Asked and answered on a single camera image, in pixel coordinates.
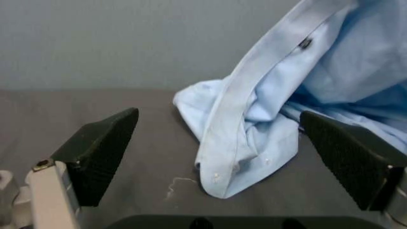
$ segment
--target shirt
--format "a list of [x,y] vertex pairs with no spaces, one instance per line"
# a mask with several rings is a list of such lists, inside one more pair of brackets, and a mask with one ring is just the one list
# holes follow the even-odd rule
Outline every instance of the shirt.
[[406,154],[406,22],[404,0],[303,0],[229,76],[179,91],[173,103],[200,141],[205,191],[228,198],[288,162],[304,110]]

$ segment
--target gray fabric surface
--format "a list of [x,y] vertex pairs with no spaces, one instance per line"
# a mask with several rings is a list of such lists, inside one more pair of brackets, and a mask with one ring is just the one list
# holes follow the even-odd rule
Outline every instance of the gray fabric surface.
[[140,118],[116,176],[97,208],[83,209],[84,228],[99,229],[134,214],[355,216],[361,212],[323,165],[306,136],[276,173],[226,199],[205,194],[193,162],[198,142],[172,105],[154,90],[0,91],[0,169],[20,184],[78,128],[128,107]]

